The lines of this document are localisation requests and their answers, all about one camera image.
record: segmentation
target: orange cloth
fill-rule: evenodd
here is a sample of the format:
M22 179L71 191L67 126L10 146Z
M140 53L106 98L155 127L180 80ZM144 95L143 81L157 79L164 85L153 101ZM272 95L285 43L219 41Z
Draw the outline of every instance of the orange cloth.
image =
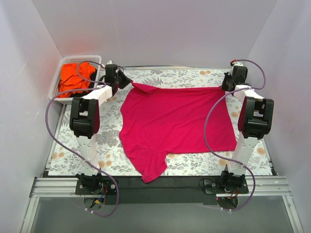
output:
M73 89L88 88L91 82L81 79L77 72L78 63L64 64L60 71L59 92ZM79 73L83 78L90 80L90 75L95 72L95 67L88 62L84 62L79 66ZM61 94L59 98L68 98L72 93L82 93L83 91L72 91Z

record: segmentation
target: floral tablecloth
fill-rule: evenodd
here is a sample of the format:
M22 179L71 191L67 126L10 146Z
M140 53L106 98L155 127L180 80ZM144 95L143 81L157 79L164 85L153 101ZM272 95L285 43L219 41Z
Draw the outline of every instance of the floral tablecloth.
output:
M177 70L125 70L124 73L136 83L143 83L161 88L220 86L227 70L219 69L177 69ZM122 128L120 108L131 90L128 85L100 107L101 126L97 135L97 153L100 167L113 176L140 175L124 154L119 139ZM234 97L226 98L228 112L238 138L237 121L241 103ZM58 139L70 148L79 151L78 142L69 128L70 105L61 122ZM230 158L232 151L219 152L221 156ZM227 161L219 159L211 153L168 154L168 168L163 176L204 176L220 175ZM268 158L260 141L251 156L249 168L254 175L271 175ZM81 172L81 161L77 156L62 148L55 147L49 175L75 175Z

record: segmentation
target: white plastic basket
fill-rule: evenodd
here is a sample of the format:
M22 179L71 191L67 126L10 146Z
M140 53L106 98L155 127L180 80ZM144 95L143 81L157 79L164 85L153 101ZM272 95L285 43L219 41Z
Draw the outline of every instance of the white plastic basket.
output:
M52 99L55 95L57 95L59 93L58 84L60 82L60 71L61 71L63 64L79 63L79 62L82 62L85 60L97 62L100 64L102 62L101 56L97 56L97 55L70 56L70 57L64 57L60 61L60 63L58 64L56 73L54 75L53 82L52 82L51 87L50 87L50 91L49 91L49 98L50 99ZM92 64L92 63L90 63L90 65L97 69L97 74L96 74L95 80L98 81L99 72L100 72L101 67L97 64ZM71 104L72 98L56 98L55 100L59 101L62 104Z

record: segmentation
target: white wall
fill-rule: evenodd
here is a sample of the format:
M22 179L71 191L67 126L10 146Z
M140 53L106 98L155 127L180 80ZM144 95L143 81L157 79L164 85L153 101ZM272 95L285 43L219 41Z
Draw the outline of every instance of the white wall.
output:
M44 113L61 55L31 0L0 2L0 32L0 232L15 233L51 147ZM58 114L54 105L52 129Z
M266 71L261 94L275 101L266 143L276 171L289 181L305 232L311 232L310 12L310 1L278 1L248 56ZM262 82L258 72L249 78Z
M227 67L246 58L276 0L33 0L62 56L120 66Z

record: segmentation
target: red t-shirt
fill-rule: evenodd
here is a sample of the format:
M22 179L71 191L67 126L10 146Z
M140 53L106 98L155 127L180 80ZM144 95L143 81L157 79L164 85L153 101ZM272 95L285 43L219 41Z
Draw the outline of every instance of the red t-shirt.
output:
M213 104L225 94L220 87L164 89L132 83L121 108L120 139L127 157L144 182L166 169L168 153L208 152L204 122ZM214 151L234 150L236 139L225 100L214 109L207 125Z

